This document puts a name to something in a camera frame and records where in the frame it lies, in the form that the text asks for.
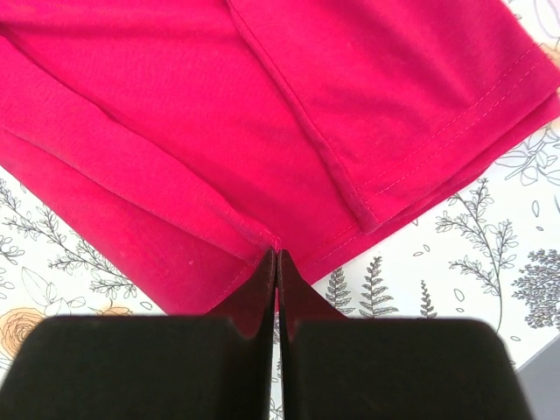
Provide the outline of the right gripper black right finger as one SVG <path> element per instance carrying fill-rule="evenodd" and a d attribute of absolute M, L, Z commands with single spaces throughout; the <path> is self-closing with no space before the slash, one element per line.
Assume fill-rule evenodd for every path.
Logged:
<path fill-rule="evenodd" d="M 287 419 L 529 419 L 505 347 L 464 318 L 348 318 L 277 255 Z"/>

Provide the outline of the magenta t shirt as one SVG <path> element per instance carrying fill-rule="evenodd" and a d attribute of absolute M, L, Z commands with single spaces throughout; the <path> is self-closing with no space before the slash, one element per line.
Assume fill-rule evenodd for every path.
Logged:
<path fill-rule="evenodd" d="M 166 312 L 315 282 L 559 113 L 500 1 L 4 1 L 1 164 Z"/>

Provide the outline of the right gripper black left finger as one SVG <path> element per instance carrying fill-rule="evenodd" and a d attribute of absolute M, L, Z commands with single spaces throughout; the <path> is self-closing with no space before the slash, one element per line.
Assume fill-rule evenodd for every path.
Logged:
<path fill-rule="evenodd" d="M 201 316 L 57 316 L 24 340 L 4 419 L 265 419 L 277 257 Z"/>

